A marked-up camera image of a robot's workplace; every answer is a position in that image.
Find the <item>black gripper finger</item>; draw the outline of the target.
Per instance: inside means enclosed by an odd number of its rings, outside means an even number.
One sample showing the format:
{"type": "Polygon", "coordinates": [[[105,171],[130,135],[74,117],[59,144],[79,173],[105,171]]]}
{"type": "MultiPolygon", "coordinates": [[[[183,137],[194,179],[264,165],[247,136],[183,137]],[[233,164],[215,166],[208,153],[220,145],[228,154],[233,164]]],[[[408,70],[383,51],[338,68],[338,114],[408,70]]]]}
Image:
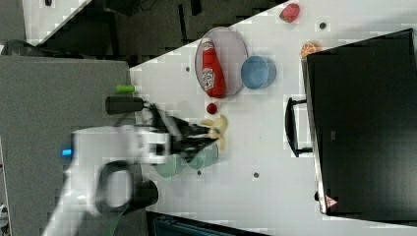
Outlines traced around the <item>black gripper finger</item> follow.
{"type": "Polygon", "coordinates": [[[202,149],[211,146],[215,142],[216,142],[216,139],[211,139],[211,138],[190,139],[187,142],[186,152],[188,152],[188,153],[198,153],[202,149]]]}
{"type": "Polygon", "coordinates": [[[190,136],[197,136],[197,135],[206,135],[209,132],[209,128],[197,124],[192,124],[189,126],[189,135],[190,136]]]}

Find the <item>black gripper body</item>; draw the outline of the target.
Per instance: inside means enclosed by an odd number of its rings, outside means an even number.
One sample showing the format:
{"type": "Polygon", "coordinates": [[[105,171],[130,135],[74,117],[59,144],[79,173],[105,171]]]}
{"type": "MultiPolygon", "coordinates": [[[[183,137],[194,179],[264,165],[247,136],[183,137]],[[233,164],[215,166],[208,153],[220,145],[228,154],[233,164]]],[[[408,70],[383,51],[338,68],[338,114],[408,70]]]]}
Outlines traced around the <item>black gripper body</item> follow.
{"type": "Polygon", "coordinates": [[[157,133],[169,135],[170,153],[179,154],[186,161],[190,161],[196,154],[196,149],[191,144],[195,126],[180,118],[168,115],[155,103],[150,103],[147,110],[151,115],[149,126],[157,133]]]}

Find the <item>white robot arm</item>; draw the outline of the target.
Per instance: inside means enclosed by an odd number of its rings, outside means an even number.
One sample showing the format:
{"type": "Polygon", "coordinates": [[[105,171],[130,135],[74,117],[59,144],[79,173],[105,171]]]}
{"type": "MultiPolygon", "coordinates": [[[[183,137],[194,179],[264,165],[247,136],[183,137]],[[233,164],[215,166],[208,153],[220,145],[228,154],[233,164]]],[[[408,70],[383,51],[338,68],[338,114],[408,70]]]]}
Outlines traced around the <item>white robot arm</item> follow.
{"type": "Polygon", "coordinates": [[[66,181],[41,236],[76,236],[87,213],[124,215],[156,204],[156,185],[137,178],[134,167],[165,164],[173,155],[189,161],[219,140],[209,122],[184,121],[153,103],[140,108],[150,112],[149,122],[86,128],[72,134],[66,181]]]}

